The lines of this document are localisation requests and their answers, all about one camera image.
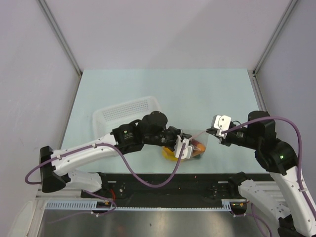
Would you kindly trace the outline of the clear zip top bag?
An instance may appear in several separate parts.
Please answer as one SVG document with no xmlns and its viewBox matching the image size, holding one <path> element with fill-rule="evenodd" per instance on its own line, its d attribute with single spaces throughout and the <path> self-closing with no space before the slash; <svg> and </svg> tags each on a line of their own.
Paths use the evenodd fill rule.
<svg viewBox="0 0 316 237">
<path fill-rule="evenodd" d="M 183 151 L 181 161 L 200 159 L 206 151 L 208 134 L 203 130 L 185 129 L 183 135 L 187 135 L 188 145 Z"/>
</svg>

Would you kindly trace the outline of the papaya slice with red flesh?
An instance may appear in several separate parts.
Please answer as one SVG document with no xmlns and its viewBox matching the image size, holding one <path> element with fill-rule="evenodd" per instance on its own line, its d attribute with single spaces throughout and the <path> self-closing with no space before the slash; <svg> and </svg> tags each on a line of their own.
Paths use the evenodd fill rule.
<svg viewBox="0 0 316 237">
<path fill-rule="evenodd" d="M 192 153 L 193 157 L 204 153 L 206 150 L 206 146 L 195 139 L 191 140 L 191 145 L 193 146 L 193 153 Z"/>
</svg>

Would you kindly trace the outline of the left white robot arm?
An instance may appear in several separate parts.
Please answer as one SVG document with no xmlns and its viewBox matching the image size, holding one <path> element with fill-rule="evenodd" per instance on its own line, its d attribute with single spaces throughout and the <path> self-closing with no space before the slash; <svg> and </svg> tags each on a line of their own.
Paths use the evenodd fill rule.
<svg viewBox="0 0 316 237">
<path fill-rule="evenodd" d="M 102 158 L 139 152 L 145 145 L 169 148 L 179 160 L 191 158 L 191 135 L 173 126 L 167 127 L 167 122 L 165 114 L 154 111 L 81 146 L 64 150 L 42 147 L 39 154 L 42 191 L 53 193 L 68 187 L 87 190 L 102 198 L 109 191 L 105 175 L 78 168 Z"/>
</svg>

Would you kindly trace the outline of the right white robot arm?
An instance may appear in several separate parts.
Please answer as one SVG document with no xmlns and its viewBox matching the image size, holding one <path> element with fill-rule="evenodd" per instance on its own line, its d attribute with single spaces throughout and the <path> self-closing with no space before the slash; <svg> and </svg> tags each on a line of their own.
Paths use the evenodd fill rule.
<svg viewBox="0 0 316 237">
<path fill-rule="evenodd" d="M 276 120 L 289 123 L 298 139 L 298 151 L 277 138 Z M 302 174 L 302 139 L 290 120 L 271 116 L 265 111 L 252 111 L 248 121 L 235 125 L 231 117 L 215 115 L 207 133 L 225 146 L 237 145 L 254 150 L 255 159 L 277 184 L 286 202 L 275 201 L 260 190 L 244 172 L 229 178 L 228 193 L 243 197 L 276 222 L 281 237 L 314 237 L 316 235 L 316 204 Z"/>
</svg>

